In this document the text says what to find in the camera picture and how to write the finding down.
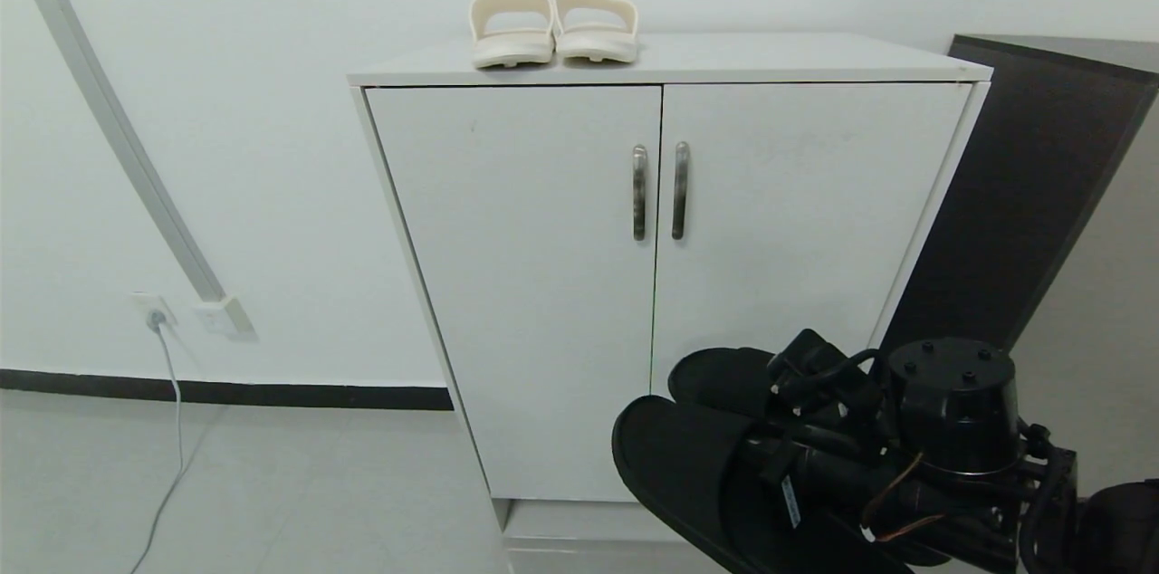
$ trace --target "cabinet top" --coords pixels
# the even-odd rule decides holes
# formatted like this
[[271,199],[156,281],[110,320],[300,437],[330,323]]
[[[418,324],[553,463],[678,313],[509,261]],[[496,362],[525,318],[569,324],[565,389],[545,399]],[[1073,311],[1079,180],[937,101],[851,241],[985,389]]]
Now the cabinet top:
[[348,75],[357,87],[713,82],[985,81],[984,65],[848,34],[641,34],[630,65],[586,61],[475,70],[467,38]]

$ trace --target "power cord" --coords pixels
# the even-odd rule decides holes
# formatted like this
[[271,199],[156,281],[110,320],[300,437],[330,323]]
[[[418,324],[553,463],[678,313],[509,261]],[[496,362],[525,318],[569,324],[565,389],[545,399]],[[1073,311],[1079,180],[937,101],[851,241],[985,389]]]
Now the power cord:
[[898,484],[904,481],[905,478],[909,477],[911,472],[913,472],[913,468],[917,467],[919,463],[921,463],[921,458],[925,456],[926,456],[925,452],[918,452],[918,455],[913,457],[913,460],[910,462],[910,466],[902,471],[902,474],[895,477],[894,480],[889,482],[889,486],[882,488],[880,493],[877,493],[876,495],[874,495],[872,500],[869,500],[869,503],[866,504],[865,510],[861,511],[862,526],[867,529],[869,528],[869,524],[873,522],[874,513],[877,513],[877,509],[881,508],[881,504],[885,503],[885,497],[889,496],[889,493],[894,488],[896,488]]
[[161,350],[165,351],[165,365],[169,369],[169,383],[173,384],[173,393],[177,400],[177,474],[173,478],[173,484],[169,484],[169,489],[165,493],[165,497],[161,499],[161,506],[156,507],[156,514],[153,516],[153,525],[148,530],[148,540],[145,543],[145,551],[141,552],[141,557],[137,559],[137,565],[133,565],[129,574],[137,574],[141,562],[145,562],[145,557],[148,555],[148,550],[153,548],[153,536],[156,535],[156,525],[161,521],[161,513],[165,511],[166,504],[169,503],[173,492],[177,489],[177,484],[185,475],[185,449],[181,441],[181,386],[177,384],[177,376],[173,372],[173,358],[169,357],[169,346],[165,342],[165,335],[161,334],[161,326],[167,320],[163,312],[153,310],[148,314],[146,325],[161,340]]

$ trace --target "black panel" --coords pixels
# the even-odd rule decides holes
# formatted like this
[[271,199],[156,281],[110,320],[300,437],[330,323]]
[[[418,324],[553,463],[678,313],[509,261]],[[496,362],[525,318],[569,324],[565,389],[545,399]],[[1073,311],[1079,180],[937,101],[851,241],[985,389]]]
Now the black panel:
[[[228,384],[180,382],[181,399],[209,405],[263,407],[329,407],[351,409],[451,410],[446,388],[423,386],[323,386],[313,384]],[[173,401],[168,379],[65,375],[29,370],[0,370],[0,388]]]
[[885,349],[950,335],[1012,347],[1156,96],[1154,75],[1042,49],[957,37],[949,53],[992,66],[992,86]]
[[969,35],[955,37],[954,43],[960,46],[983,46],[1064,65],[1074,65],[1092,72],[1117,75],[1143,83],[1159,82],[1159,43],[1154,42]]

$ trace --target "plug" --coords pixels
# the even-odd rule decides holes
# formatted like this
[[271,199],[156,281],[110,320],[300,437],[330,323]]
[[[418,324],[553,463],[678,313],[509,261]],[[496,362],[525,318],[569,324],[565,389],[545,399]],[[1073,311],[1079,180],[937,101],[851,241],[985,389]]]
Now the plug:
[[145,321],[145,325],[148,326],[150,329],[153,328],[152,321],[150,320],[153,312],[161,312],[162,318],[161,322],[158,324],[159,326],[168,325],[173,327],[177,325],[177,317],[173,315],[173,312],[169,311],[169,305],[166,304],[165,298],[158,296],[156,293],[133,291],[129,295],[129,300],[137,310],[137,313],[139,314],[138,318]]
[[161,310],[150,310],[148,318],[145,319],[145,325],[153,330],[153,334],[161,334],[161,326],[168,321],[168,317]]

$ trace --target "cabinet door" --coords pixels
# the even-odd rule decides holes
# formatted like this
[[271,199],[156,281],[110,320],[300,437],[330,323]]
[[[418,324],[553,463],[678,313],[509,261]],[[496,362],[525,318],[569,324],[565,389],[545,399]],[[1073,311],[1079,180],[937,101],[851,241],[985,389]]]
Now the cabinet door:
[[608,445],[649,386],[659,87],[367,99],[491,495],[632,500]]
[[693,350],[779,351],[803,327],[866,348],[970,87],[665,86],[653,392]]

